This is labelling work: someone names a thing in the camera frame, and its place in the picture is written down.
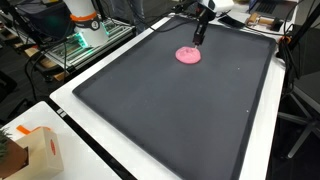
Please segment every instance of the cardboard box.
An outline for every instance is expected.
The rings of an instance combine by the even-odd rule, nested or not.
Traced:
[[[28,148],[29,164],[6,180],[49,180],[63,171],[57,135],[39,128],[16,141]]]

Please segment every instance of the pink disc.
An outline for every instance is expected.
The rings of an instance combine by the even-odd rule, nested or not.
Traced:
[[[176,51],[176,58],[185,64],[195,64],[200,61],[200,51],[196,48],[182,47]]]

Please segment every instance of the black surface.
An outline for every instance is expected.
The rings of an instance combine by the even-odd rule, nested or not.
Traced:
[[[151,34],[74,92],[182,178],[237,179],[275,42],[211,25],[185,65],[195,28]]]

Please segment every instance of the desk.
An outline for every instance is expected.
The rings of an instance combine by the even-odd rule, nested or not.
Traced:
[[[244,21],[248,14],[230,12],[230,16]],[[168,18],[156,23],[153,28],[164,24]],[[138,179],[178,179],[178,177],[130,141],[115,127],[89,109],[77,99],[72,90],[97,71],[108,65],[114,59],[126,52],[133,45],[152,33],[146,30],[121,48],[105,57],[97,64],[74,78],[72,81],[55,91],[50,98],[57,103],[71,118],[84,128],[98,143],[101,144],[114,158],[117,159],[131,174]],[[282,60],[272,58],[262,90],[260,103],[256,112],[245,160],[243,163],[241,180],[265,179],[269,155],[272,145],[275,122],[277,118],[280,94],[285,69]]]
[[[58,136],[64,171],[52,180],[121,178],[45,103],[40,102],[8,123],[8,133],[17,140],[23,136],[15,128],[50,127]]]

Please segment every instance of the floor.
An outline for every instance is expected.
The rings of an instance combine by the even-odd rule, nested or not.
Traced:
[[[313,0],[305,0],[299,8],[297,24],[302,24],[307,16],[308,9]],[[145,0],[144,8],[146,17],[156,16],[166,12],[175,2],[169,0]],[[318,56],[318,47],[320,47],[320,30],[310,30],[300,43],[301,52],[296,49],[294,56],[305,61],[303,73],[308,74],[320,70],[320,59]],[[17,55],[12,48],[4,47],[0,49],[0,70],[13,77],[18,82],[18,88],[10,94],[5,101],[0,103],[0,120],[7,120],[10,111],[24,98],[33,100],[30,83],[27,81],[23,72],[24,64],[27,58],[23,55]],[[44,93],[37,93],[40,99],[48,98],[42,95],[48,95],[62,82],[44,82],[43,78],[37,72],[34,74],[36,86]],[[22,107],[19,113],[25,111],[28,107]],[[284,99],[280,104],[280,110],[289,113],[298,113],[298,108],[290,99]],[[298,138],[303,127],[289,123],[283,120],[277,121],[276,131],[270,163],[267,174],[268,180],[320,180],[320,140],[311,135],[303,144],[296,156],[292,159],[284,159],[283,155],[288,152],[295,140]]]

